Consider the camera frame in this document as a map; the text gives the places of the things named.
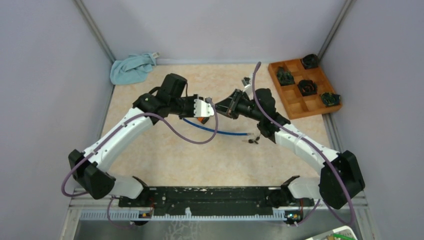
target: beige tabletop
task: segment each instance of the beige tabletop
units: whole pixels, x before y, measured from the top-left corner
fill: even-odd
[[[255,64],[160,65],[145,82],[117,85],[110,103],[103,134],[121,120],[132,103],[164,77],[175,73],[188,80],[188,95],[212,97],[214,102],[227,98],[234,89],[242,89],[241,79],[249,76]],[[287,117],[283,104],[267,70],[262,64],[256,76],[256,88],[269,88],[276,109]],[[219,115],[219,129],[229,132],[259,134],[257,122],[240,116],[233,120]],[[211,132],[193,127],[170,115],[167,120],[182,135],[203,141]],[[291,121],[300,131],[329,147],[321,115]],[[211,117],[206,127],[214,128]],[[218,134],[204,145],[188,143],[176,136],[163,122],[142,133],[116,159],[109,172],[136,176],[150,186],[279,186],[294,175],[315,177],[318,174],[291,150],[262,137],[259,144],[243,142],[250,137]]]

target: wooden compartment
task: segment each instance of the wooden compartment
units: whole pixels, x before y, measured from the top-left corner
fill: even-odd
[[[290,71],[293,75],[295,84],[281,86],[277,79],[277,71],[283,67],[285,71]],[[321,101],[322,93],[336,93],[321,67],[304,69],[300,59],[279,61],[270,63],[268,66],[269,74],[277,88],[278,95],[284,105],[289,119],[304,118],[313,115],[328,114],[338,111],[342,108],[340,102],[337,106],[326,107]],[[303,80],[312,80],[317,85],[317,94],[302,96],[297,84]]]

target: light blue cloth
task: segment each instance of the light blue cloth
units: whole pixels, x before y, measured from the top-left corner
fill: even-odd
[[[130,55],[123,61],[115,61],[110,70],[110,81],[114,85],[142,83],[156,66],[152,53]]]

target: orange and black tool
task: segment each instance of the orange and black tool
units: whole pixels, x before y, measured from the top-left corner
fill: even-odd
[[[209,121],[209,117],[198,117],[197,120],[201,122],[201,124],[205,124],[207,121]]]

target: blue cable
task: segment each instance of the blue cable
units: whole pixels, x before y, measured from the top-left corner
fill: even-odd
[[[203,129],[203,130],[206,130],[208,132],[214,132],[214,129],[211,129],[211,128],[208,128],[208,127],[205,127],[205,126],[202,126],[202,125],[198,125],[198,124],[191,122],[191,121],[189,121],[185,118],[183,118],[182,120],[184,120],[184,122],[190,124],[191,126],[195,126],[199,129]],[[231,135],[231,136],[248,136],[248,135],[251,135],[250,133],[246,133],[246,132],[229,132],[229,131],[220,131],[220,130],[218,130],[217,133],[223,134],[223,135]]]

